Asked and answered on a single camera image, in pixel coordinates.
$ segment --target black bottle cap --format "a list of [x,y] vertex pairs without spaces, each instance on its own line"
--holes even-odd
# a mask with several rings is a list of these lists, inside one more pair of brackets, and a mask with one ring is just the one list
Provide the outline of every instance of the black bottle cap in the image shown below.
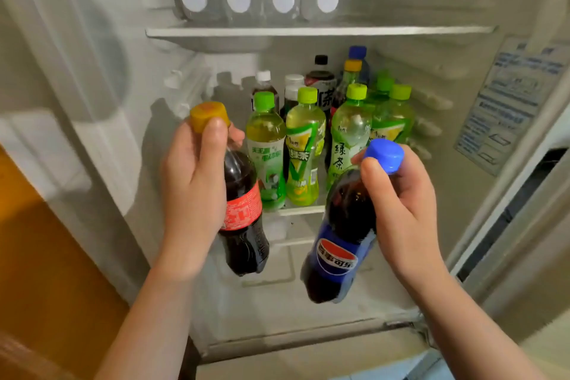
[[315,65],[328,65],[328,56],[326,54],[317,54],[315,56]]

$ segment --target blue label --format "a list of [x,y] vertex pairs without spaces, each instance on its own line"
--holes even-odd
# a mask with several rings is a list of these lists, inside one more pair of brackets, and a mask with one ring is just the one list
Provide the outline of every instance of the blue label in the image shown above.
[[352,281],[375,238],[371,231],[361,244],[352,244],[340,239],[324,221],[311,250],[311,266],[334,283]]

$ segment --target forearm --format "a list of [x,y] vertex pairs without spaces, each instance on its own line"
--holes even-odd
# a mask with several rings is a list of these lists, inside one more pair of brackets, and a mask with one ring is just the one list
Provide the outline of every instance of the forearm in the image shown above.
[[545,379],[451,275],[430,281],[412,294],[457,380]]
[[193,280],[149,272],[96,380],[175,380],[190,328]]

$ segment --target blue bottle cap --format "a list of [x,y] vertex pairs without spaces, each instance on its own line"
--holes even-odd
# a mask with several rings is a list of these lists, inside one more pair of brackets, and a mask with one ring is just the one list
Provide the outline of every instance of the blue bottle cap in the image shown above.
[[366,46],[364,45],[352,45],[348,49],[349,59],[364,60],[365,57],[366,57]]
[[403,149],[399,144],[385,138],[375,138],[368,145],[364,157],[374,158],[387,174],[394,174],[402,163]]

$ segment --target hand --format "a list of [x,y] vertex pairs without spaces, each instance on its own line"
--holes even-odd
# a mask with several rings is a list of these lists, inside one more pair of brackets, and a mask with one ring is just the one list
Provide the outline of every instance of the hand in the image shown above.
[[157,266],[176,278],[196,276],[226,213],[224,155],[229,137],[241,147],[245,133],[212,118],[202,135],[184,122],[162,162],[164,240]]
[[362,160],[364,152],[353,163],[362,160],[361,177],[374,204],[384,257],[398,279],[419,292],[447,269],[437,242],[436,193],[422,161],[408,146],[402,147],[405,155],[396,177],[389,177],[374,158]]

